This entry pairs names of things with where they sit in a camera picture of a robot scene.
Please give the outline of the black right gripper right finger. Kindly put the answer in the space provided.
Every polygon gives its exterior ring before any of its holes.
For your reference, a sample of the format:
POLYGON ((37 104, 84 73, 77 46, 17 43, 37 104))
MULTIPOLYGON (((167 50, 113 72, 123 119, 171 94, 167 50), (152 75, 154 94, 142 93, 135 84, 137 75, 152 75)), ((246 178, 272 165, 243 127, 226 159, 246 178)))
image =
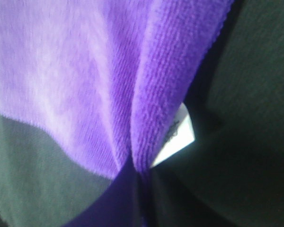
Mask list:
POLYGON ((187 107, 196 140, 152 171, 159 225, 284 227, 284 105, 187 107))

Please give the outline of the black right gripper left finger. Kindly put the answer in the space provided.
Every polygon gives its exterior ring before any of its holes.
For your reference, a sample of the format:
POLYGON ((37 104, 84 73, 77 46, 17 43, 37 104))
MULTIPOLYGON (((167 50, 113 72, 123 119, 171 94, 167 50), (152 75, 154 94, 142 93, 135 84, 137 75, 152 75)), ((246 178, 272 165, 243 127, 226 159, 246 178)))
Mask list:
POLYGON ((105 192, 65 227, 145 227, 141 183, 128 157, 105 192))

